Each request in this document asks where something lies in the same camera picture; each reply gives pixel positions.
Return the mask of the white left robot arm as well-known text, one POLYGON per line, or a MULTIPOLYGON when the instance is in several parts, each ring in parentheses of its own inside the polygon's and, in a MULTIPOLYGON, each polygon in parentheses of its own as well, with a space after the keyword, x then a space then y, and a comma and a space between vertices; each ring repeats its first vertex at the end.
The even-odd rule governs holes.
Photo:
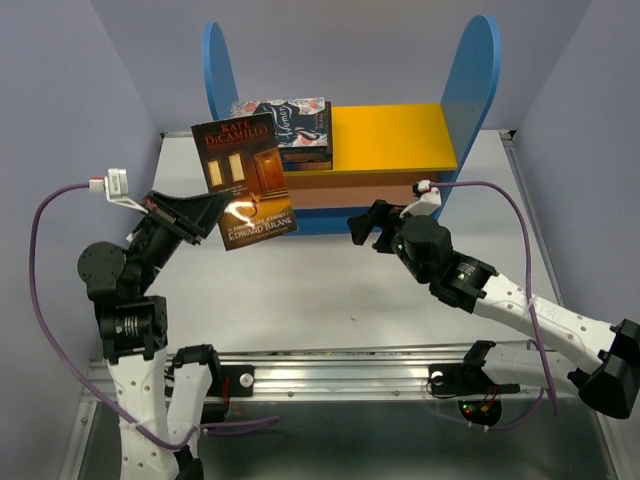
POLYGON ((209 236, 230 201, 228 193, 178 198, 150 191, 127 247, 97 242, 78 259, 116 391, 123 479, 204 476, 200 420, 223 371, 210 344, 167 359, 167 300, 148 290, 181 243, 209 236))

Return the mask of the Three Days to See book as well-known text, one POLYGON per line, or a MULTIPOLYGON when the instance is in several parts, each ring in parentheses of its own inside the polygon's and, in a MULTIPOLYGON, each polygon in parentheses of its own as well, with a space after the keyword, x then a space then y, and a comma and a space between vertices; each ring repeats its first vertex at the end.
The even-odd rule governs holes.
POLYGON ((305 161, 305 162, 283 162, 282 167, 285 171, 331 171, 333 162, 325 161, 305 161))

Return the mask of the dark red book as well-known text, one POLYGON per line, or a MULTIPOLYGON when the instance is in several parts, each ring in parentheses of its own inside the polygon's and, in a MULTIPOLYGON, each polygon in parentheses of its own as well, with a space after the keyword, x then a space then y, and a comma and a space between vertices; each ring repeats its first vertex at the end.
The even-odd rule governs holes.
POLYGON ((272 114, 197 124, 191 132, 208 190, 231 196, 218 222, 226 250, 298 230, 272 114))

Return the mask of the A Tale of Two Cities book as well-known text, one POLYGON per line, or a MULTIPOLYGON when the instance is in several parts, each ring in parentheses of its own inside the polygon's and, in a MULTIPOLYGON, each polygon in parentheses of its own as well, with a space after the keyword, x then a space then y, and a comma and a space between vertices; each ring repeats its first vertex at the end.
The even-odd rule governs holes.
POLYGON ((325 161, 333 158, 331 103, 285 100, 276 106, 276 133, 286 162, 325 161))

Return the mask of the Little Women floral book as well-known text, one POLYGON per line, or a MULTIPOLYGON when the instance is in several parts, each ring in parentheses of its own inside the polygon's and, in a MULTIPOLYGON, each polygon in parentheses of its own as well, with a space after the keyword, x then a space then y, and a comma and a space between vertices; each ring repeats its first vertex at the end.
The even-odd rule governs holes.
POLYGON ((273 116, 280 148, 332 146, 331 103, 324 97, 236 101, 232 118, 269 113, 273 116))

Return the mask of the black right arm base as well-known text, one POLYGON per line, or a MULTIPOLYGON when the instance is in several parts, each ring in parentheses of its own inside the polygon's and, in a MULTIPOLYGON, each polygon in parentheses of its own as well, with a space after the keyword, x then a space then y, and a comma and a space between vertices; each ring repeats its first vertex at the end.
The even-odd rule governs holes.
POLYGON ((426 390, 436 399, 458 398, 458 409, 472 427, 489 430, 502 416, 501 395, 520 392, 517 383, 491 380, 482 370, 487 356, 497 348, 493 341, 476 341, 461 362, 431 364, 426 390))

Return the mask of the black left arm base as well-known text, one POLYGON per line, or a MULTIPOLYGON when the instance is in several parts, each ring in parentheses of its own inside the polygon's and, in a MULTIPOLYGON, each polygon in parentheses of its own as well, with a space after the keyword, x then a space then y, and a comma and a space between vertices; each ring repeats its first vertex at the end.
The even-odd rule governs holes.
POLYGON ((210 344, 180 348, 166 376, 172 382, 168 420, 172 424, 200 421, 221 423, 230 413, 233 398, 253 396, 255 367, 222 364, 210 344))

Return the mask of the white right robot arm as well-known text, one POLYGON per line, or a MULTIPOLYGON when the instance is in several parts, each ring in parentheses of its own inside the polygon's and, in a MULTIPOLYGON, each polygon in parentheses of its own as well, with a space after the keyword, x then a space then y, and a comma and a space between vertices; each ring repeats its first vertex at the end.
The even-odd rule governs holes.
POLYGON ((639 393, 638 324, 612 325, 528 297, 493 266, 454 250, 449 230, 432 215, 440 204, 438 191, 407 206, 377 200, 348 219, 352 241, 361 245, 380 228, 374 250, 396 255, 440 302, 506 325, 550 351, 540 359, 533 351, 477 341, 462 362, 436 366, 433 392, 516 393, 524 385, 544 388, 552 380, 601 414, 629 418, 639 393))

